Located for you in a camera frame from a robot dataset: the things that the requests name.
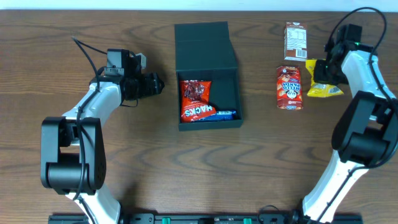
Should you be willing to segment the yellow snack bag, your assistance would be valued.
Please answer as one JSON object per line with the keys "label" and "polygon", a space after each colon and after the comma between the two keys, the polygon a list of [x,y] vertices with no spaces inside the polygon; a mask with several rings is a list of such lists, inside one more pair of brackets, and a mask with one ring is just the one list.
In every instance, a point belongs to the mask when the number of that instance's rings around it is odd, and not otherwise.
{"label": "yellow snack bag", "polygon": [[305,67],[311,75],[311,86],[309,91],[307,92],[307,96],[315,98],[328,98],[331,96],[343,95],[343,91],[340,90],[337,86],[330,84],[321,84],[314,81],[313,78],[316,61],[316,59],[307,59],[305,61]]}

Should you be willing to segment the red Hacks candy bag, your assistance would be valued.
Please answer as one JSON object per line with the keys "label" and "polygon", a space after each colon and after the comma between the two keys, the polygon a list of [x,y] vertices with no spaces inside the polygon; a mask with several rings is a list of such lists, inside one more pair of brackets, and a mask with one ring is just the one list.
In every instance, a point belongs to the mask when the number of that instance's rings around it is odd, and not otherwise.
{"label": "red Hacks candy bag", "polygon": [[183,80],[179,85],[182,123],[192,123],[216,114],[216,109],[209,104],[211,81]]}

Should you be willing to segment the Hello Panda biscuit box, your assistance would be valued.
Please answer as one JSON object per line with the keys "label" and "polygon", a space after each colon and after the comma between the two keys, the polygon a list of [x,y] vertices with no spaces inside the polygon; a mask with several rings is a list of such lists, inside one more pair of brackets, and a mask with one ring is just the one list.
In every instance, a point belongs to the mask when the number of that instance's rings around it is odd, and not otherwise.
{"label": "Hello Panda biscuit box", "polygon": [[301,73],[298,67],[277,68],[277,107],[285,110],[303,108]]}

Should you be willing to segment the black gift box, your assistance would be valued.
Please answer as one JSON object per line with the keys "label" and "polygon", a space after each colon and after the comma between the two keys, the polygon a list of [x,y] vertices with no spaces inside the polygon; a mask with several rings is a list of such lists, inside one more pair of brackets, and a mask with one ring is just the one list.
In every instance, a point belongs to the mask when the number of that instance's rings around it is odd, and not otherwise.
{"label": "black gift box", "polygon": [[209,105],[217,111],[235,111],[227,121],[178,121],[179,131],[239,128],[243,110],[239,68],[226,21],[176,24],[175,71],[177,81],[210,81]]}

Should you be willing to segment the brown drink carton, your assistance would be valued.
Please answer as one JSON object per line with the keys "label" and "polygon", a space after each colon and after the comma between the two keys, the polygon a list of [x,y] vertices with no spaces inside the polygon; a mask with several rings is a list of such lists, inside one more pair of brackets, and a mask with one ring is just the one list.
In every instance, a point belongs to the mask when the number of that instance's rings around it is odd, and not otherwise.
{"label": "brown drink carton", "polygon": [[307,60],[307,25],[286,22],[284,28],[284,59],[299,62]]}

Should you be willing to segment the blue cookie packet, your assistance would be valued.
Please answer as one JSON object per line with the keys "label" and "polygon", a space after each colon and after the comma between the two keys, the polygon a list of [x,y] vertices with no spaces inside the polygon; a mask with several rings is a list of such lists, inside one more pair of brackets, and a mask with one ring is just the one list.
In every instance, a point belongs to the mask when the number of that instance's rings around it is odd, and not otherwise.
{"label": "blue cookie packet", "polygon": [[233,120],[236,116],[236,111],[217,111],[211,116],[207,116],[198,120],[198,122],[211,122],[211,121],[228,121]]}

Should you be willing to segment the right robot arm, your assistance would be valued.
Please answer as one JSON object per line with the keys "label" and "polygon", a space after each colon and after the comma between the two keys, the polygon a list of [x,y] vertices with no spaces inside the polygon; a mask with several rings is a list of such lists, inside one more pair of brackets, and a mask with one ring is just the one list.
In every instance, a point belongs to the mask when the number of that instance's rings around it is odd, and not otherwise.
{"label": "right robot arm", "polygon": [[334,128],[326,170],[302,200],[298,223],[332,223],[355,182],[397,149],[397,99],[382,78],[375,48],[361,43],[361,33],[360,26],[341,26],[325,46],[326,59],[315,64],[315,82],[347,84],[353,99]]}

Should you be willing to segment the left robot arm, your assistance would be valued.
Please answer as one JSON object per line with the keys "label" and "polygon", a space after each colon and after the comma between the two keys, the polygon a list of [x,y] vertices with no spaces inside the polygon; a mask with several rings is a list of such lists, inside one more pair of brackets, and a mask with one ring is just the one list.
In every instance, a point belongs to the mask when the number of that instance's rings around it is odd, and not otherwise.
{"label": "left robot arm", "polygon": [[121,204],[105,185],[106,156],[102,127],[124,101],[158,95],[164,82],[143,73],[147,59],[126,49],[108,49],[106,65],[95,70],[86,95],[58,117],[41,125],[40,180],[74,201],[86,223],[120,223]]}

